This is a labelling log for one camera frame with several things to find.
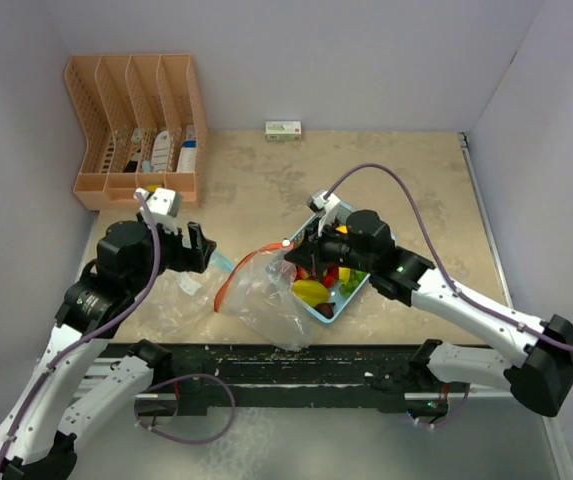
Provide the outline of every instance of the gray wall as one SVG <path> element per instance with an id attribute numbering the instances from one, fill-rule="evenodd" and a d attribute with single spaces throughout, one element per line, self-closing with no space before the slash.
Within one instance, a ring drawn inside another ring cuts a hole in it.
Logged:
<path id="1" fill-rule="evenodd" d="M 543 7 L 471 154 L 515 304 L 573 321 L 573 2 Z M 573 453 L 573 390 L 561 417 Z"/>
<path id="2" fill-rule="evenodd" d="M 90 214 L 72 195 L 83 153 L 41 0 L 0 0 L 0 418 L 15 403 L 77 273 Z"/>
<path id="3" fill-rule="evenodd" d="M 543 0 L 48 0 L 73 53 L 187 51 L 214 128 L 467 130 Z"/>

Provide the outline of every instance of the wooden organizer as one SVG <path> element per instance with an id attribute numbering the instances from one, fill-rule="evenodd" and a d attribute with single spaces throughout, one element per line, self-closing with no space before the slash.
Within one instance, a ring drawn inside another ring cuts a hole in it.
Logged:
<path id="1" fill-rule="evenodd" d="M 78 55 L 65 72 L 66 85 L 86 135 L 86 152 L 73 192 L 89 210 L 138 207 L 137 187 L 163 185 L 181 192 L 183 205 L 199 200 L 208 124 L 191 55 Z M 176 173 L 188 125 L 195 125 L 194 173 Z M 131 141 L 139 127 L 141 144 Z M 166 172 L 145 173 L 157 133 L 168 130 Z M 137 170 L 123 173 L 141 148 Z"/>

